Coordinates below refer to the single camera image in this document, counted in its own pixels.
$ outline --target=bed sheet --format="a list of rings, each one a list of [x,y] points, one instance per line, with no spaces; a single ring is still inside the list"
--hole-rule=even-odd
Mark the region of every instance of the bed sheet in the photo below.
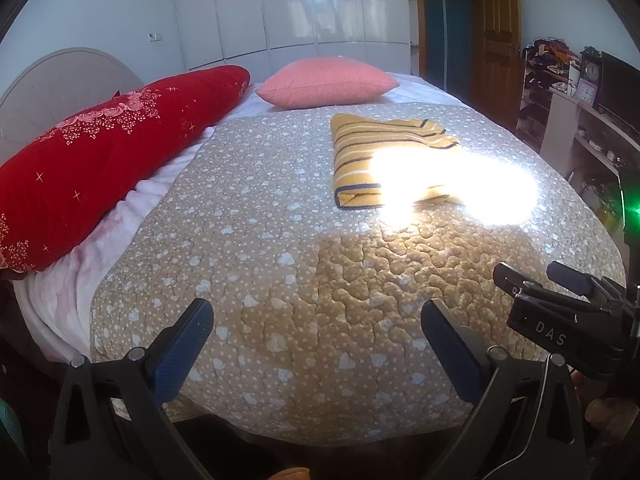
[[[462,104],[423,79],[390,75],[400,86],[372,103]],[[257,86],[251,85],[242,102],[220,123],[282,111],[261,99],[255,93]],[[141,180],[69,254],[43,272],[31,272],[24,280],[14,282],[22,316],[34,341],[49,360],[69,362],[77,354],[90,354],[91,303],[95,291],[127,249],[142,221],[213,132],[213,127],[207,128],[196,143],[150,178]]]

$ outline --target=beige headboard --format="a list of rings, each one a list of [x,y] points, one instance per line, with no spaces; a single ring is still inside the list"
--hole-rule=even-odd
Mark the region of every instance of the beige headboard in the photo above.
[[[0,164],[70,115],[141,86],[100,50],[66,48],[39,59],[0,98]]]

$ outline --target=yellow striped sweater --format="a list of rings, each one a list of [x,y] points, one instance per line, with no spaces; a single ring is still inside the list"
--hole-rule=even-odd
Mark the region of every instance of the yellow striped sweater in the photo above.
[[[338,207],[373,208],[400,198],[411,203],[458,201],[447,190],[444,174],[460,144],[440,124],[337,114],[331,131]]]

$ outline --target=polka dot pattern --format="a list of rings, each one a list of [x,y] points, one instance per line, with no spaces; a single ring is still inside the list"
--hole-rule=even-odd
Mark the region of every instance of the polka dot pattern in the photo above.
[[[514,163],[538,184],[521,224],[488,227],[462,206],[427,205],[390,227],[334,205],[331,117],[430,118],[464,150]],[[148,346],[195,297],[216,323],[175,418],[207,410],[263,436],[335,446],[459,424],[420,329],[442,298],[487,344],[543,352],[506,326],[498,261],[546,283],[554,259],[623,279],[606,231],[570,186],[509,132],[465,107],[360,105],[240,119],[216,129],[145,219],[94,297],[94,358]]]

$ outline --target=open wooden door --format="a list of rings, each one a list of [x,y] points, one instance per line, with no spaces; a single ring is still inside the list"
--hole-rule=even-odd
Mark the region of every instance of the open wooden door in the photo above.
[[[522,100],[520,0],[472,0],[474,54],[470,103],[515,132]]]

